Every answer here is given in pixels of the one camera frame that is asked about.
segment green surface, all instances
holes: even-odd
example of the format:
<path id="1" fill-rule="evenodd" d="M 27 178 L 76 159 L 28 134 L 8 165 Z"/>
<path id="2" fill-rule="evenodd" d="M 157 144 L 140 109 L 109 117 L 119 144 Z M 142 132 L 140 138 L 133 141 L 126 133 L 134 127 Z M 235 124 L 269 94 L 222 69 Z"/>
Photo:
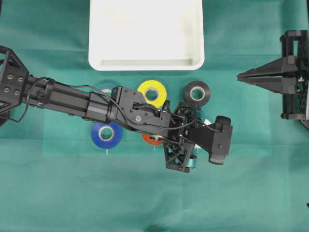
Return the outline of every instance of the green surface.
<path id="1" fill-rule="evenodd" d="M 163 149 L 137 133 L 124 131 L 106 155 L 91 123 L 31 108 L 0 130 L 0 231 L 309 231 L 309 131 L 280 119 L 280 95 L 236 81 L 280 56 L 286 30 L 308 29 L 306 0 L 203 2 L 200 70 L 97 72 L 87 62 L 87 0 L 3 0 L 0 44 L 35 76 L 130 88 L 156 79 L 173 108 L 187 83 L 202 80 L 212 90 L 207 118 L 232 118 L 234 134 L 224 166 L 200 151 L 197 168 L 182 174 L 165 169 Z"/>

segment white tray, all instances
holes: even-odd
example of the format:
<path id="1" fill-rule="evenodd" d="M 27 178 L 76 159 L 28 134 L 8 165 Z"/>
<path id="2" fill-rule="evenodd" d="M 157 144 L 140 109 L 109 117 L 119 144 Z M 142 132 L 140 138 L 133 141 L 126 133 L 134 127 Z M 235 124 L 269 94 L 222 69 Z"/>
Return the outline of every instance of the white tray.
<path id="1" fill-rule="evenodd" d="M 99 71 L 196 70 L 202 0 L 91 0 L 89 63 Z"/>

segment black tape roll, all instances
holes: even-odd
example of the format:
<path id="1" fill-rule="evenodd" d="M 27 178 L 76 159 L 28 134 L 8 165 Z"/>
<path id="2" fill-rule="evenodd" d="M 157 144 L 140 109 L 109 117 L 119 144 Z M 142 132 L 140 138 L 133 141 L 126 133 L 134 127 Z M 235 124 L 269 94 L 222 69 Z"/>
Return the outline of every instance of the black tape roll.
<path id="1" fill-rule="evenodd" d="M 193 97 L 193 91 L 199 90 L 202 93 L 201 99 L 195 99 Z M 211 89 L 204 82 L 193 81 L 187 85 L 184 90 L 184 100 L 186 102 L 194 102 L 197 106 L 202 107 L 207 104 L 211 98 Z"/>

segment yellow tape roll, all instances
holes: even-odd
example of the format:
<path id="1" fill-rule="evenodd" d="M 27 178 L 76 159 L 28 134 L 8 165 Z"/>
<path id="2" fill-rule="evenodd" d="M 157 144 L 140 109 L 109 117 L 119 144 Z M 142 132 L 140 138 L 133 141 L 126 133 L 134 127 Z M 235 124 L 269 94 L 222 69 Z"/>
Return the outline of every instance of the yellow tape roll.
<path id="1" fill-rule="evenodd" d="M 162 107 L 167 98 L 167 92 L 164 85 L 158 81 L 145 81 L 140 85 L 137 91 L 144 95 L 148 104 L 154 105 L 156 108 Z M 157 93 L 157 98 L 153 101 L 147 99 L 146 93 L 148 91 L 155 91 Z"/>

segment cable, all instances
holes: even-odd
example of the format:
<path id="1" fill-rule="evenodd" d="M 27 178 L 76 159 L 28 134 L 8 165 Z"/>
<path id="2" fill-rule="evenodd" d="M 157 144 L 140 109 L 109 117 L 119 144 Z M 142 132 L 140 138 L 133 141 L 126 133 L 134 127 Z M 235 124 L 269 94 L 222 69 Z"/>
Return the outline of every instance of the cable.
<path id="1" fill-rule="evenodd" d="M 207 124 L 205 124 L 201 119 L 198 119 L 198 121 L 203 124 L 203 126 L 207 127 L 209 130 L 211 131 L 215 131 L 215 132 L 222 132 L 222 130 L 217 130 L 217 129 L 213 129 L 210 126 L 208 126 Z"/>
<path id="2" fill-rule="evenodd" d="M 22 119 L 25 117 L 26 113 L 28 112 L 29 101 L 30 101 L 30 95 L 31 95 L 32 90 L 34 89 L 34 87 L 35 87 L 41 80 L 46 80 L 46 81 L 48 81 L 49 79 L 50 79 L 50 78 L 46 78 L 46 77 L 39 78 L 39 79 L 37 79 L 37 80 L 35 81 L 35 83 L 32 85 L 32 87 L 30 88 L 29 93 L 28 93 L 28 95 L 27 95 L 25 111 L 24 111 L 23 115 L 20 117 L 19 120 L 16 120 L 16 119 L 10 118 L 10 117 L 2 117 L 2 116 L 0 116 L 0 118 L 4 118 L 4 119 L 7 119 L 7 120 L 11 120 L 11 121 L 16 122 L 16 123 L 21 122 Z M 128 116 L 127 116 L 127 115 L 125 114 L 125 112 L 121 109 L 121 107 L 120 107 L 111 97 L 109 97 L 107 94 L 103 93 L 103 92 L 102 92 L 101 90 L 99 90 L 98 88 L 96 88 L 96 87 L 94 87 L 94 86 L 90 86 L 90 85 L 71 86 L 71 85 L 66 85 L 66 84 L 63 84 L 63 83 L 60 83 L 60 84 L 62 84 L 62 85 L 64 85 L 64 86 L 67 86 L 67 87 L 71 87 L 71 88 L 91 88 L 91 89 L 95 90 L 96 92 L 100 93 L 103 97 L 109 99 L 109 100 L 118 108 L 118 110 L 119 110 L 119 111 L 121 112 L 121 114 L 123 115 L 123 117 L 124 117 L 126 123 L 129 121 L 129 122 L 130 122 L 131 124 L 133 124 L 133 125 L 138 125 L 138 126 L 141 125 L 141 124 L 139 124 L 139 123 L 133 122 L 130 118 L 128 118 Z M 193 121 L 191 121 L 191 122 L 189 122 L 189 123 L 183 124 L 183 125 L 181 125 L 181 126 L 178 126 L 178 127 L 161 127 L 161 126 L 152 125 L 152 124 L 143 124 L 143 125 L 144 125 L 144 126 L 151 126 L 151 127 L 156 127 L 156 128 L 160 128 L 160 129 L 164 129 L 164 130 L 169 130 L 169 131 L 171 131 L 171 130 L 178 130 L 178 129 L 181 129 L 181 128 L 190 126 L 190 125 L 196 123 L 196 121 L 197 121 L 197 119 L 195 119 L 195 120 L 193 120 Z M 216 129 L 210 128 L 210 127 L 209 127 L 208 125 L 206 125 L 206 124 L 205 124 L 205 126 L 206 126 L 207 128 L 209 128 L 210 130 L 212 130 L 212 131 L 221 132 L 220 130 L 216 130 Z"/>
<path id="3" fill-rule="evenodd" d="M 91 88 L 95 91 L 97 91 L 98 93 L 100 93 L 101 95 L 103 95 L 104 97 L 108 98 L 117 108 L 118 110 L 121 112 L 121 114 L 123 115 L 123 117 L 125 118 L 126 120 L 126 123 L 129 121 L 131 124 L 133 125 L 142 125 L 142 124 L 139 124 L 139 123 L 135 123 L 133 122 L 130 118 L 128 118 L 128 116 L 125 114 L 125 112 L 121 109 L 121 107 L 110 97 L 108 96 L 107 94 L 103 93 L 101 90 L 99 90 L 98 88 L 94 87 L 94 86 L 89 86 L 89 85 L 83 85 L 83 86 L 71 86 L 71 85 L 66 85 L 66 84 L 63 84 L 67 87 L 71 87 L 71 88 Z M 181 129 L 181 128 L 184 128 L 184 127 L 187 127 L 187 126 L 190 126 L 192 125 L 193 123 L 196 123 L 197 120 L 194 120 L 192 122 L 189 122 L 189 123 L 186 123 L 186 124 L 183 124 L 181 126 L 178 126 L 178 127 L 161 127 L 161 126 L 158 126 L 158 125 L 152 125 L 152 124 L 143 124 L 143 126 L 151 126 L 151 127 L 156 127 L 156 128 L 160 128 L 160 129 L 164 129 L 164 130 L 169 130 L 169 131 L 172 131 L 172 130 L 178 130 L 178 129 Z"/>
<path id="4" fill-rule="evenodd" d="M 27 112 L 28 112 L 31 92 L 32 92 L 32 90 L 34 89 L 34 87 L 35 87 L 41 80 L 46 80 L 46 81 L 48 81 L 49 78 L 46 78 L 46 77 L 39 78 L 39 79 L 37 79 L 37 80 L 34 82 L 34 84 L 31 86 L 31 88 L 30 88 L 30 90 L 29 90 L 29 92 L 28 92 L 28 95 L 27 95 L 25 110 L 24 110 L 22 116 L 21 116 L 18 120 L 14 119 L 14 118 L 11 118 L 11 117 L 2 117 L 2 116 L 0 116 L 0 118 L 7 119 L 7 120 L 10 120 L 10 121 L 13 121 L 13 122 L 16 122 L 16 123 L 20 123 L 20 122 L 23 120 L 23 118 L 25 117 L 25 115 L 27 114 Z"/>

